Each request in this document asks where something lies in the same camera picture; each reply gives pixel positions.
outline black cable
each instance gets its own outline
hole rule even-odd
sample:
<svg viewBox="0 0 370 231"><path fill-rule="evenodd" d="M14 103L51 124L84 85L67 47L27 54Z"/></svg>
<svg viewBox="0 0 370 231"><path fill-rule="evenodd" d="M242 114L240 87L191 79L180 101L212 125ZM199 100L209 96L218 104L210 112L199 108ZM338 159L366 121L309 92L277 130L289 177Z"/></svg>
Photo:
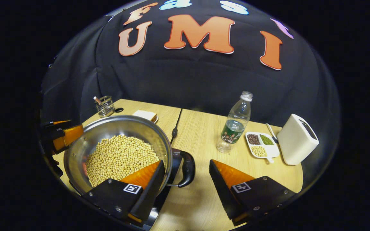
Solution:
<svg viewBox="0 0 370 231"><path fill-rule="evenodd" d="M181 118L181 113L182 113L182 108L181 108L181 111L179 112L179 116L178 116L178 120L176 121L175 128L172 130L171 145L172 145L173 138L175 138L177 133L178 133L177 127L178 127L178 123L179 123L179 118Z"/></svg>

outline metal mesh cup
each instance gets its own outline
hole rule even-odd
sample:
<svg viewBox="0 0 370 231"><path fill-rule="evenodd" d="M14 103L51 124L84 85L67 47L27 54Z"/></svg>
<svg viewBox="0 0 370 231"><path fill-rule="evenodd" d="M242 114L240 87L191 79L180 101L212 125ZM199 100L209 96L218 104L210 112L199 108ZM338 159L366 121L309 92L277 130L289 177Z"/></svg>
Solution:
<svg viewBox="0 0 370 231"><path fill-rule="evenodd" d="M115 111L111 96L100 98L101 104L97 104L97 111L101 118L107 117Z"/></svg>

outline white divided tray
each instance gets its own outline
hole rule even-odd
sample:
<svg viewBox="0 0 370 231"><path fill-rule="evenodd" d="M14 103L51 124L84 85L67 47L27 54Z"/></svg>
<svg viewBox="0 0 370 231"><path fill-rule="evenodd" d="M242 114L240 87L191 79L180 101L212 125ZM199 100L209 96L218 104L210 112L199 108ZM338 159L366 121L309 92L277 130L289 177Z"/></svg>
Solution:
<svg viewBox="0 0 370 231"><path fill-rule="evenodd" d="M260 141L260 144L259 145L256 145L256 144L250 144L249 141L248 141L248 135L257 135L258 136L258 139ZM273 143L273 145L266 145L263 143L262 139L261 139L261 135L264 135L266 136L268 139L270 139ZM246 142L248 143L248 147L249 147L249 151L251 151L252 155L256 158L266 158L269 163L273 163L274 161L272 160L272 158L275 158L277 156L279 156L280 152L279 152L279 148L278 146L276 145L275 141L273 141L272 137L266 133L254 133L254 132L247 132L245 133L245 138L246 138ZM257 156L251 149L252 146L262 146L265 151L266 151L266 154L267 156L266 157L260 157L260 156Z"/></svg>

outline black pot handle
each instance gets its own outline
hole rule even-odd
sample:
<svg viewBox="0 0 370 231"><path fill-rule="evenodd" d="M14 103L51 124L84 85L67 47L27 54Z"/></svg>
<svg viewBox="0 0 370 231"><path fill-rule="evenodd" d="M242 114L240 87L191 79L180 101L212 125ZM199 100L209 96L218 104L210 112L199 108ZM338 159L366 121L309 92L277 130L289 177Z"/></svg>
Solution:
<svg viewBox="0 0 370 231"><path fill-rule="evenodd" d="M195 177L195 161L194 158L188 152L180 152L184 162L182 164L182 174L183 178L178 184L166 184L167 186L178 186L182 188L190 184Z"/></svg>

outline white speaker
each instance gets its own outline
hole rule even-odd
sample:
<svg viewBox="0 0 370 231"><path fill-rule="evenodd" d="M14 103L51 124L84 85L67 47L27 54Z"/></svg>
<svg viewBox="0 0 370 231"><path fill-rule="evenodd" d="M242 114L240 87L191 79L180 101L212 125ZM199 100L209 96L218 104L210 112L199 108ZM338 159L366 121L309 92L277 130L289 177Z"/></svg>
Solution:
<svg viewBox="0 0 370 231"><path fill-rule="evenodd" d="M284 161L289 165L301 163L319 144L309 124L296 114L291 114L277 138Z"/></svg>

